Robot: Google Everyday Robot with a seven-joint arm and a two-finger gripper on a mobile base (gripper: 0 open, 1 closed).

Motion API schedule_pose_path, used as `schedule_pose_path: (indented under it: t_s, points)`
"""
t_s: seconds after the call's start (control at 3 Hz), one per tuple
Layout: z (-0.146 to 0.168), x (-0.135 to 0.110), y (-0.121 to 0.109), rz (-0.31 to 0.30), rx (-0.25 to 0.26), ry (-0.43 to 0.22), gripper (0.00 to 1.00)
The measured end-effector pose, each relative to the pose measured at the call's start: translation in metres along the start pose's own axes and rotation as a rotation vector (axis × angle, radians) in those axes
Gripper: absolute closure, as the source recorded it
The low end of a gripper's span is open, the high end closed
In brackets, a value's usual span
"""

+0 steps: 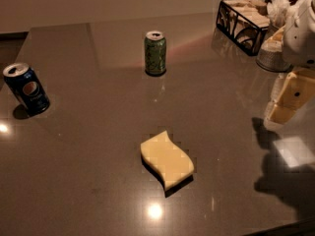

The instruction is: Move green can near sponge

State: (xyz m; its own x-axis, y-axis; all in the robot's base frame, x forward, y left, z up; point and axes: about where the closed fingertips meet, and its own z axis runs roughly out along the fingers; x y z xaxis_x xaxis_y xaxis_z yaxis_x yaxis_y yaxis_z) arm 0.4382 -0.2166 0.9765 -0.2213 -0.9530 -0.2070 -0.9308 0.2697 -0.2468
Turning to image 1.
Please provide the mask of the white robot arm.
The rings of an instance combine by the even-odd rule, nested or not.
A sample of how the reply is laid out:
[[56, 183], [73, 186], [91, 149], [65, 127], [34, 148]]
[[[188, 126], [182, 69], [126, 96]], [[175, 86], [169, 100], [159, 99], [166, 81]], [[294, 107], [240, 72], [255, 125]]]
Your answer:
[[284, 125], [315, 96], [315, 0], [299, 0], [282, 30], [282, 48], [293, 69], [275, 80], [265, 111], [269, 130]]

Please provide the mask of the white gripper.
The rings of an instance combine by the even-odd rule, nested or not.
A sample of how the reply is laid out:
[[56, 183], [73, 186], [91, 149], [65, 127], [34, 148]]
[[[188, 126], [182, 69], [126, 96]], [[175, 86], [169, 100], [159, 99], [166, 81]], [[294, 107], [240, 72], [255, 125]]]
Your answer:
[[279, 73], [275, 79], [266, 119], [285, 124], [297, 110], [315, 96], [315, 70], [295, 67], [290, 73]]

